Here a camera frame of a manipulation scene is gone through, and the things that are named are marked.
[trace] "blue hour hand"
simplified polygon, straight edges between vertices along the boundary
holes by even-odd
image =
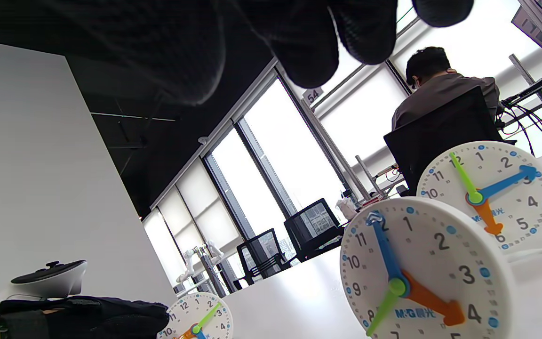
[[[537,174],[536,167],[521,165],[520,172],[518,174],[514,174],[513,176],[510,176],[509,178],[505,178],[504,180],[501,180],[490,186],[484,187],[483,189],[478,191],[478,193],[480,193],[482,195],[482,198],[486,200],[492,197],[493,195],[499,193],[500,191],[503,191],[504,189],[510,187],[516,182],[523,180],[524,178],[528,178],[528,180],[533,181],[536,178],[536,174]]]
[[[367,215],[365,224],[374,228],[376,238],[378,238],[380,252],[382,252],[384,265],[386,266],[386,272],[388,273],[389,281],[393,278],[401,279],[405,283],[406,287],[405,294],[403,294],[402,297],[406,298],[409,295],[409,290],[411,289],[411,287],[409,286],[409,280],[403,275],[402,271],[400,270],[399,263],[396,260],[394,252],[392,251],[392,247],[390,246],[388,238],[382,230],[383,226],[386,224],[385,217],[378,210],[373,210]]]

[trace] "teaching clock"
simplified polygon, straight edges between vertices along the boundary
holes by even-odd
[[[409,197],[367,206],[344,231],[340,271],[372,338],[510,336],[510,268],[486,232],[443,202]]]
[[[495,141],[456,146],[428,165],[417,187],[418,197],[465,212],[506,253],[541,238],[542,166],[520,148]]]
[[[215,294],[187,294],[170,307],[168,315],[168,326],[159,333],[159,339],[233,338],[230,309]]]

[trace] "office chair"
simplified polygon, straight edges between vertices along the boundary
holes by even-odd
[[[338,227],[339,225],[324,198],[284,221],[296,251],[296,258],[301,262],[340,246],[340,241],[335,241],[320,249],[324,244],[344,234],[344,227]]]
[[[274,229],[266,230],[243,242],[237,247],[237,253],[244,268],[244,276],[234,280],[234,286],[238,290],[241,290],[240,280],[252,285],[254,278],[259,275],[265,279],[291,267],[291,260],[286,261],[284,253],[280,251]]]
[[[471,141],[505,142],[480,86],[388,133],[384,141],[409,186],[402,196],[415,195],[426,167],[449,148]]]

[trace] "dark hair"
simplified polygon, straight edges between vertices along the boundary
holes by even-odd
[[[406,80],[409,86],[415,86],[415,75],[420,80],[432,77],[436,73],[446,71],[451,68],[445,48],[426,47],[419,49],[409,58],[407,62]]]

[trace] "white desk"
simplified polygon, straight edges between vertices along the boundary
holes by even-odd
[[[365,339],[340,281],[340,249],[224,298],[234,339]],[[542,255],[512,264],[518,328],[512,339],[542,339]]]

